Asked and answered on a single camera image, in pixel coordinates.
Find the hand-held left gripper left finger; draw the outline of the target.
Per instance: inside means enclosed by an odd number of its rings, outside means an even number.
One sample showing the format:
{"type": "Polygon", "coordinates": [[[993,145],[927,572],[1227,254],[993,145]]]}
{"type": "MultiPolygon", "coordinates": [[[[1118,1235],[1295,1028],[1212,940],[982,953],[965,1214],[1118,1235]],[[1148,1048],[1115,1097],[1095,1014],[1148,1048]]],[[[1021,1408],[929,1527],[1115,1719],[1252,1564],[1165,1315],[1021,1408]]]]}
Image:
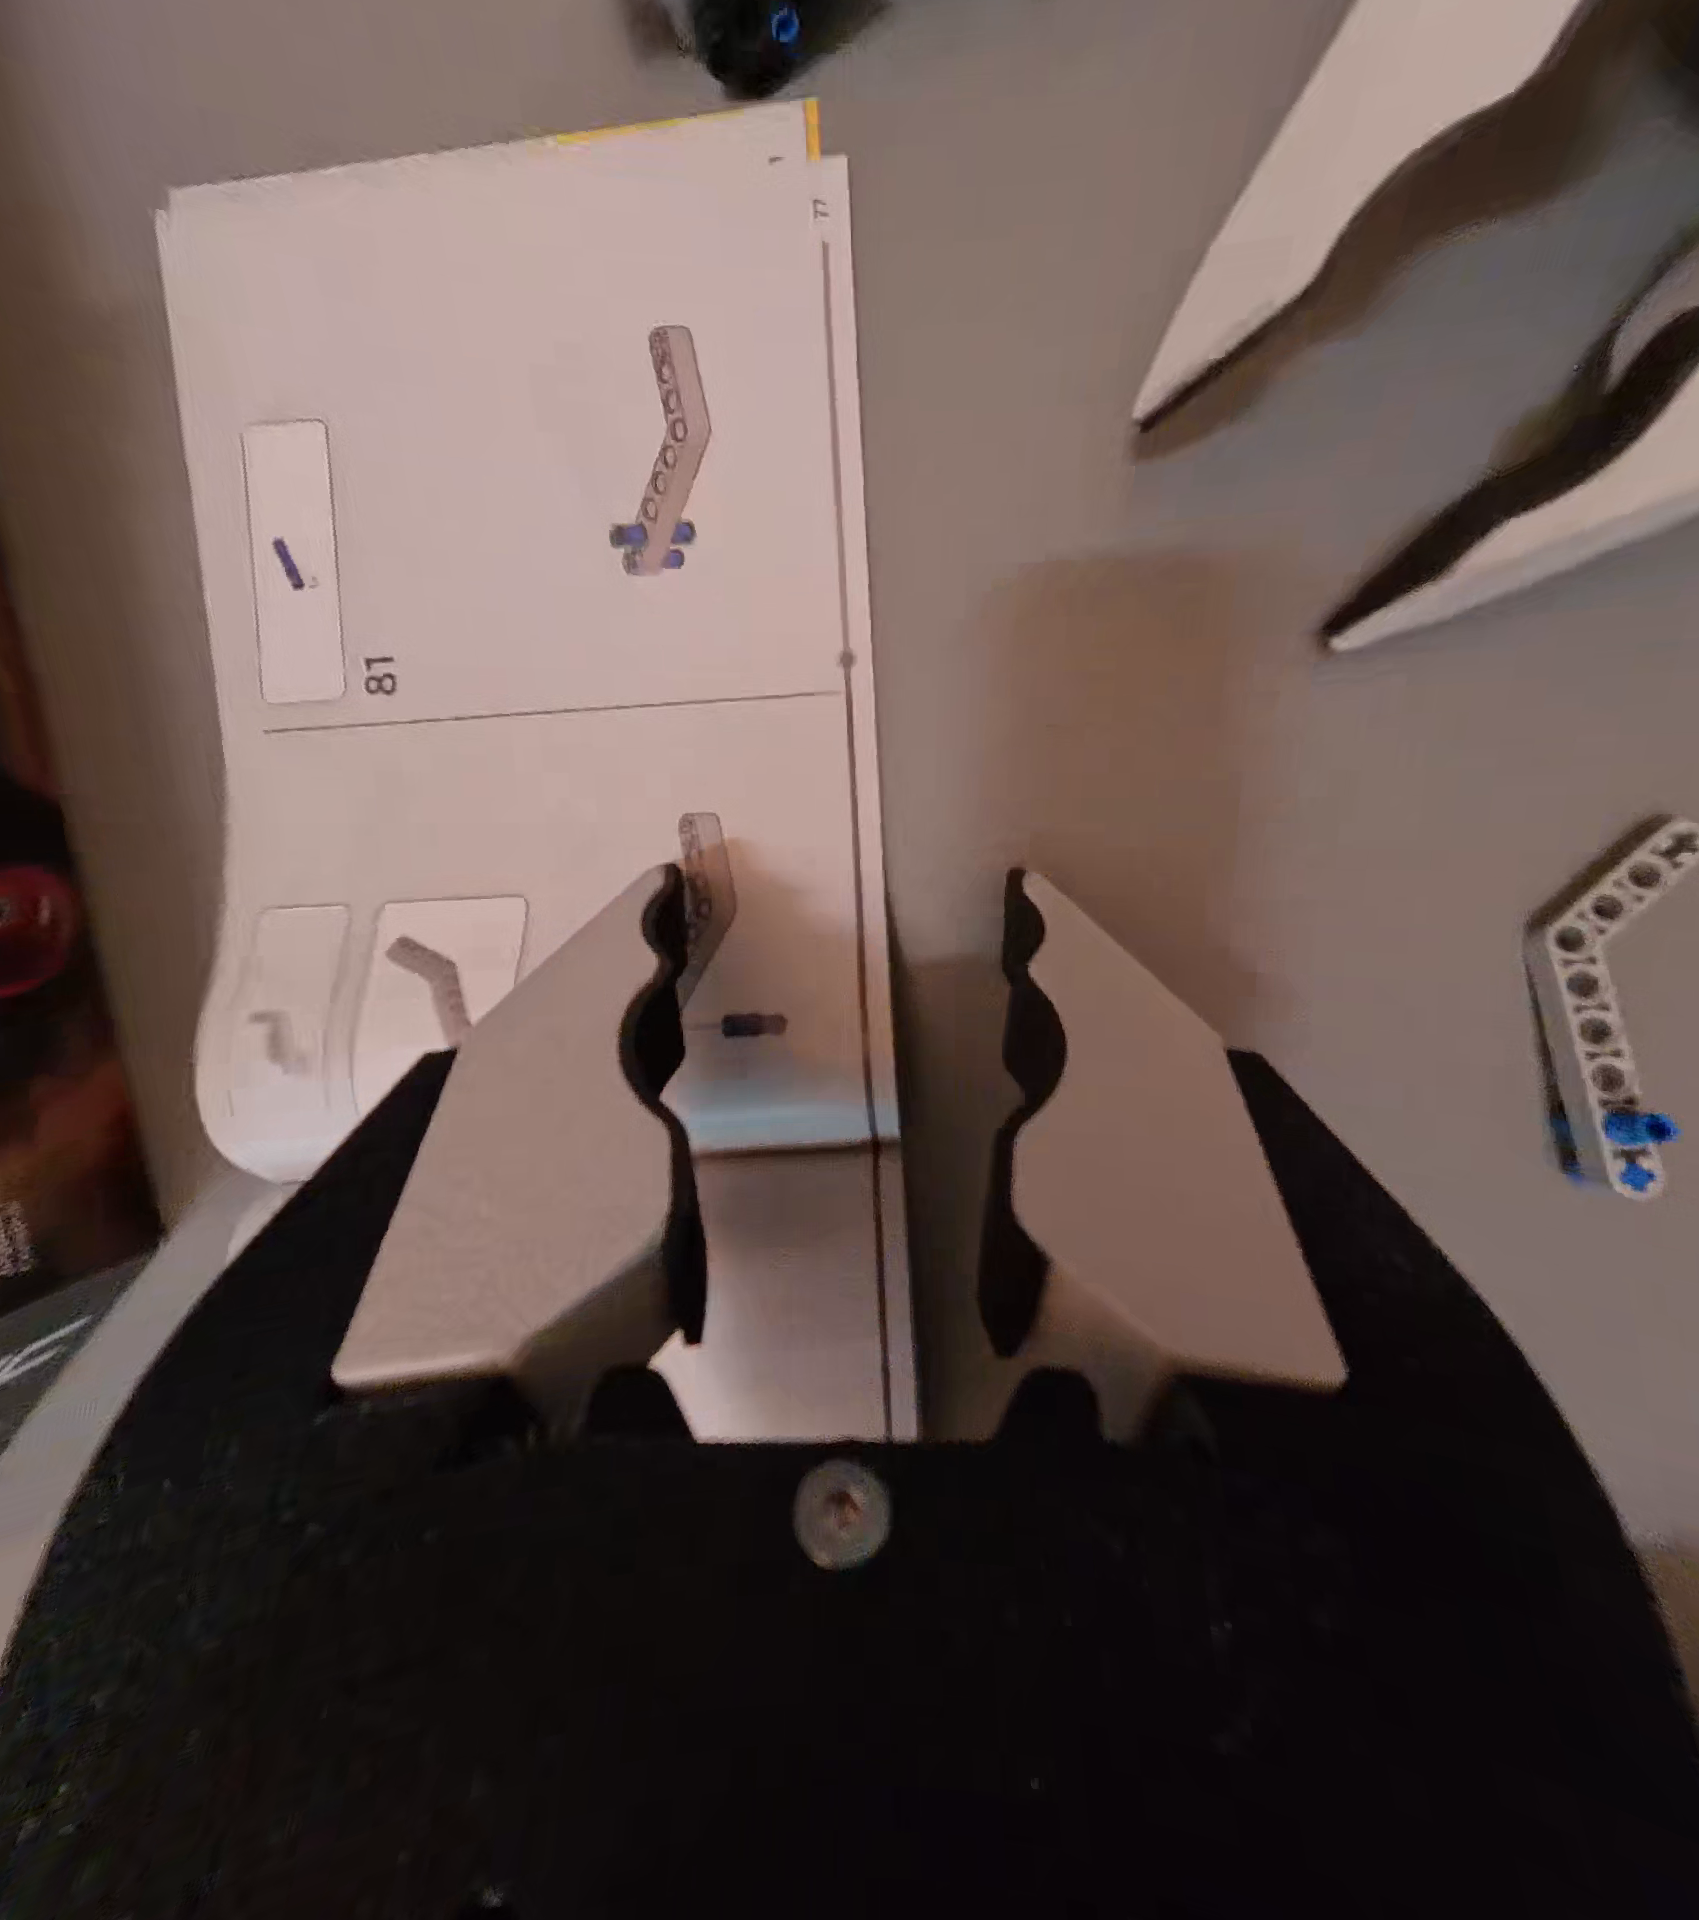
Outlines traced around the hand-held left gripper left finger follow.
{"type": "Polygon", "coordinates": [[[646,869],[453,1052],[333,1358],[355,1397],[510,1383],[548,1433],[672,1336],[701,1343],[708,1238],[687,1127],[687,881],[646,869]]]}

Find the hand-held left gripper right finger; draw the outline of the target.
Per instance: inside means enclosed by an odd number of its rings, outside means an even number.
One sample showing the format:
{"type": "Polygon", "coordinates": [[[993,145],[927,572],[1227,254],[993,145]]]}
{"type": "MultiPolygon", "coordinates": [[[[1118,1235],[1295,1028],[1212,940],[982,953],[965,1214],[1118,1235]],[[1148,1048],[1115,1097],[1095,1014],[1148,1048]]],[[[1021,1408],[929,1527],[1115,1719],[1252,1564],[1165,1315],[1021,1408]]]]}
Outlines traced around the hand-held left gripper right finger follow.
{"type": "Polygon", "coordinates": [[[1007,1401],[1084,1397],[1136,1441],[1180,1382],[1349,1382],[1292,1213],[1216,1028],[1061,886],[1001,902],[1015,1105],[987,1153],[978,1308],[1007,1401]]]}

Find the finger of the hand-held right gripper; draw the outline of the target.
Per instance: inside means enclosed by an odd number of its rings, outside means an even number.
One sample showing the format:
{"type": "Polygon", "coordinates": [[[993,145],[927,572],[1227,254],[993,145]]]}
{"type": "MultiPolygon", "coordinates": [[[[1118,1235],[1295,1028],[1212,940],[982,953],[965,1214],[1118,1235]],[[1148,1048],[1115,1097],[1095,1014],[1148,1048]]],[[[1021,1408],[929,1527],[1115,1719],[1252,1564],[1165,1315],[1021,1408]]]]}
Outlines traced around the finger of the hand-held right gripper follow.
{"type": "Polygon", "coordinates": [[[1699,516],[1699,228],[1591,347],[1531,440],[1321,622],[1339,654],[1441,625],[1699,516]]]}
{"type": "MultiPolygon", "coordinates": [[[[1354,4],[1202,254],[1131,427],[1167,427],[1292,319],[1566,184],[1621,99],[1699,137],[1699,4],[1354,4]]],[[[1571,437],[1627,437],[1699,369],[1699,213],[1582,371],[1571,437]]]]}

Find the grey angled beam blue pin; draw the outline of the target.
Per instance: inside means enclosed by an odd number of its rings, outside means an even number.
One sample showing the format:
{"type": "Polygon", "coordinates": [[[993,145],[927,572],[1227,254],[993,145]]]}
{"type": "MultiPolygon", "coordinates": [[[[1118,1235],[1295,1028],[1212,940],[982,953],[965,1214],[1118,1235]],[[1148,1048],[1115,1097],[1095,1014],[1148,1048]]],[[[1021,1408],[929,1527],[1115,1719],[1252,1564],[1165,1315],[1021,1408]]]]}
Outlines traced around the grey angled beam blue pin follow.
{"type": "Polygon", "coordinates": [[[1634,1203],[1663,1196],[1678,1124],[1647,1101],[1613,949],[1696,866],[1699,821],[1647,819],[1558,889],[1523,935],[1558,1167],[1634,1203]]]}

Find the white instruction booklet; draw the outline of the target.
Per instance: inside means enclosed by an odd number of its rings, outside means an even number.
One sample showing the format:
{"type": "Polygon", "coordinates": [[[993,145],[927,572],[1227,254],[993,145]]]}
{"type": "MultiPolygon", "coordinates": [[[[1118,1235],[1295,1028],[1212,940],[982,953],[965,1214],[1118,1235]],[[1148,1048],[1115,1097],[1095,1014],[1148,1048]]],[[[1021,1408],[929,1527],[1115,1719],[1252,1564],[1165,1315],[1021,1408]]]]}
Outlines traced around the white instruction booklet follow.
{"type": "Polygon", "coordinates": [[[693,914],[697,1436],[920,1438],[848,159],[813,99],[178,189],[225,754],[195,1041],[305,1184],[642,869],[693,914]]]}

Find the black part with blue pin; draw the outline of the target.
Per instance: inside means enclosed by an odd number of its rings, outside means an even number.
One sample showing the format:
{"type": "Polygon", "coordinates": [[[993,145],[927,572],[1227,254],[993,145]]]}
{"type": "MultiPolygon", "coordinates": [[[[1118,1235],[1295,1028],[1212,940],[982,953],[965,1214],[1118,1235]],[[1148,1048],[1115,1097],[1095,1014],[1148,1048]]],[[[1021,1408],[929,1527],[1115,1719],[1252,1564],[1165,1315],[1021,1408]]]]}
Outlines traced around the black part with blue pin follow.
{"type": "Polygon", "coordinates": [[[777,98],[880,22],[888,4],[621,4],[647,59],[701,68],[729,99],[777,98]]]}

